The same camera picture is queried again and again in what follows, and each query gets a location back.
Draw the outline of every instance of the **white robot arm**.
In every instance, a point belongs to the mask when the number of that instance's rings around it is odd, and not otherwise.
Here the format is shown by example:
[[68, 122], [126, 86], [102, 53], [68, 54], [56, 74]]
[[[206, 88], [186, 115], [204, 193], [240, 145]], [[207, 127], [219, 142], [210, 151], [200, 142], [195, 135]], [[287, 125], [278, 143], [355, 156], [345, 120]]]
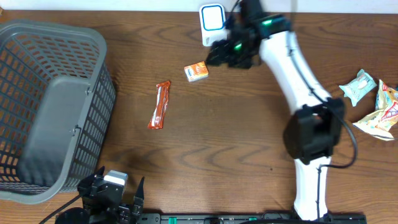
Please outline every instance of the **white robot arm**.
[[[289, 54], [287, 40], [290, 41], [290, 47], [293, 53]], [[303, 105], [315, 106], [321, 102], [310, 93], [310, 90], [303, 82], [291, 57], [295, 57], [297, 65], [308, 81], [310, 86], [323, 100], [327, 100], [330, 94], [325, 91], [321, 84], [314, 77], [310, 67], [305, 61], [297, 39], [294, 33], [289, 31], [280, 32], [271, 35], [269, 39], [262, 40], [259, 49], [260, 58], [265, 61], [268, 67], [274, 73], [279, 86], [281, 87], [287, 99], [290, 108], [290, 114], [303, 108]], [[300, 159], [295, 159], [297, 194], [294, 202], [294, 209], [302, 220], [317, 219], [317, 182], [318, 168], [321, 164], [330, 164], [331, 157], [320, 157], [310, 161], [305, 165]], [[327, 168], [322, 169], [320, 177], [320, 215], [324, 216], [328, 212], [325, 203]]]

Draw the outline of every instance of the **small orange package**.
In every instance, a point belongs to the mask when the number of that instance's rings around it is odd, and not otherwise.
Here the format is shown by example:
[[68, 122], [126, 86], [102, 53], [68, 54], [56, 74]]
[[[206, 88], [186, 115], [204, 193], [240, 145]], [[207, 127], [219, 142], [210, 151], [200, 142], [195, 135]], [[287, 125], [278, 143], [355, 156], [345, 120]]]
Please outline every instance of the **small orange package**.
[[156, 85], [157, 101], [154, 115], [149, 121], [149, 129], [162, 129], [164, 115], [166, 114], [167, 103], [169, 102], [170, 81], [162, 82]]
[[184, 67], [184, 71], [187, 75], [188, 81], [190, 82], [194, 82], [196, 80], [209, 76], [209, 71], [206, 68], [205, 62], [199, 62], [193, 65], [186, 66]]

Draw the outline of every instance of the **wooden table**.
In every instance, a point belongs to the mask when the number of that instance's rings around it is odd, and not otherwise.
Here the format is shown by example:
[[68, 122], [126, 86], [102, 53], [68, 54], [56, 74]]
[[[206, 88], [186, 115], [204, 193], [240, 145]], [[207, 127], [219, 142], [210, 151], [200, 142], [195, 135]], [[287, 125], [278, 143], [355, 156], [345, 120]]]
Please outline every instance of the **wooden table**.
[[[106, 39], [118, 97], [99, 165], [129, 174], [126, 201], [145, 176], [145, 207], [164, 213], [291, 208], [295, 169], [282, 142], [290, 116], [285, 98], [265, 65], [209, 67], [208, 78], [187, 82], [183, 67], [208, 53], [198, 13], [4, 11], [0, 21], [11, 19], [90, 27]], [[298, 14], [295, 29], [320, 83], [342, 97], [338, 85], [360, 68], [398, 84], [397, 21], [397, 15]], [[172, 86], [164, 129], [148, 130], [155, 85], [165, 80]], [[346, 98], [346, 119], [355, 122], [374, 111], [376, 92], [355, 108]], [[329, 171], [328, 208], [364, 212], [368, 223], [397, 223], [398, 142], [354, 132], [358, 161], [348, 170]], [[343, 132], [333, 163], [346, 163], [351, 155]], [[74, 195], [59, 194], [40, 205], [0, 202], [1, 223], [38, 223]]]

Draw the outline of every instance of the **black cable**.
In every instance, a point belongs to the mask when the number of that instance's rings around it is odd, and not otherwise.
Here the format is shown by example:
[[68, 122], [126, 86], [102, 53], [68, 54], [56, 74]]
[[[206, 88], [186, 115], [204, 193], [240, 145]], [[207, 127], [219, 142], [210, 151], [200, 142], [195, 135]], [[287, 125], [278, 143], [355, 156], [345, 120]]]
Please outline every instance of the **black cable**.
[[230, 20], [231, 20], [232, 17], [233, 17], [233, 12], [234, 12], [236, 6], [238, 6], [239, 2], [240, 2], [240, 0], [236, 0], [234, 6], [232, 7], [231, 12], [229, 13], [228, 19], [224, 22], [224, 24], [225, 24], [227, 21], [230, 22]]
[[216, 220], [210, 220], [209, 224], [217, 224], [219, 221], [221, 224], [224, 224], [224, 220], [222, 218], [218, 218]]
[[262, 219], [266, 219], [266, 215], [267, 214], [274, 214], [274, 215], [278, 215], [281, 219], [283, 219], [283, 217], [282, 217], [282, 215], [280, 215], [280, 213], [278, 213], [278, 212], [276, 212], [276, 211], [269, 211], [269, 210], [267, 210], [267, 211], [265, 211], [262, 215], [261, 215], [261, 218]]
[[69, 202], [67, 202], [65, 205], [62, 205], [61, 207], [59, 207], [58, 209], [56, 209], [54, 212], [52, 212], [50, 215], [48, 215], [47, 217], [45, 217], [39, 224], [43, 224], [45, 222], [47, 222], [50, 218], [52, 218], [54, 215], [56, 215], [58, 212], [61, 212], [62, 210], [64, 210], [65, 208], [67, 208], [69, 205], [71, 205], [73, 202], [76, 202], [79, 198], [81, 198], [83, 194], [79, 194], [76, 197], [74, 197], [72, 200], [70, 200]]
[[[295, 1], [295, 8], [296, 8], [296, 10], [297, 10], [297, 0]], [[294, 15], [295, 15], [295, 11], [292, 11], [292, 12], [290, 12], [290, 18], [291, 19], [294, 19]], [[356, 138], [355, 138], [355, 136], [354, 136], [354, 133], [353, 133], [353, 130], [351, 130], [351, 128], [348, 126], [348, 124], [346, 123], [346, 121], [342, 118], [342, 117], [340, 117], [339, 116], [339, 114], [337, 113], [337, 111], [333, 108], [333, 107], [331, 107], [327, 102], [325, 102], [322, 98], [320, 98], [318, 95], [317, 95], [317, 93], [315, 93], [315, 91], [314, 91], [314, 89], [312, 88], [312, 86], [308, 83], [308, 81], [307, 81], [307, 79], [305, 79], [305, 77], [304, 77], [304, 75], [303, 75], [303, 73], [302, 73], [302, 71], [300, 70], [300, 67], [297, 65], [297, 61], [296, 61], [296, 59], [295, 59], [295, 57], [294, 57], [294, 54], [293, 54], [293, 52], [294, 52], [294, 50], [292, 49], [292, 44], [291, 44], [291, 35], [292, 35], [292, 32], [294, 31], [293, 30], [293, 24], [294, 24], [294, 21], [290, 21], [290, 23], [291, 23], [291, 28], [290, 28], [290, 32], [288, 33], [288, 35], [287, 35], [287, 47], [288, 47], [288, 51], [289, 51], [289, 56], [290, 56], [290, 58], [292, 59], [292, 63], [293, 63], [293, 65], [294, 65], [294, 67], [295, 67], [295, 69], [296, 69], [296, 71], [298, 72], [298, 74], [300, 75], [300, 77], [301, 77], [301, 79], [303, 80], [303, 82], [304, 82], [304, 84], [307, 86], [307, 88], [310, 90], [310, 92], [311, 92], [311, 94], [313, 95], [313, 96], [315, 96], [337, 119], [338, 119], [338, 121], [344, 126], [344, 128], [347, 130], [347, 133], [348, 133], [348, 135], [350, 136], [350, 138], [351, 138], [351, 141], [352, 141], [352, 143], [353, 143], [353, 149], [354, 149], [354, 155], [353, 155], [353, 158], [352, 158], [352, 160], [349, 162], [349, 163], [347, 163], [347, 164], [345, 164], [345, 165], [342, 165], [342, 166], [339, 166], [339, 165], [333, 165], [333, 164], [321, 164], [320, 166], [319, 166], [319, 168], [318, 168], [318, 186], [317, 186], [317, 201], [316, 201], [316, 203], [317, 203], [317, 216], [318, 216], [318, 221], [319, 221], [319, 219], [320, 219], [320, 211], [319, 211], [319, 198], [320, 198], [320, 176], [321, 176], [321, 169], [322, 169], [322, 167], [329, 167], [329, 168], [336, 168], [336, 169], [346, 169], [346, 168], [349, 168], [350, 166], [352, 166], [354, 163], [355, 163], [355, 161], [356, 161], [356, 158], [357, 158], [357, 156], [358, 156], [358, 143], [356, 142]]]

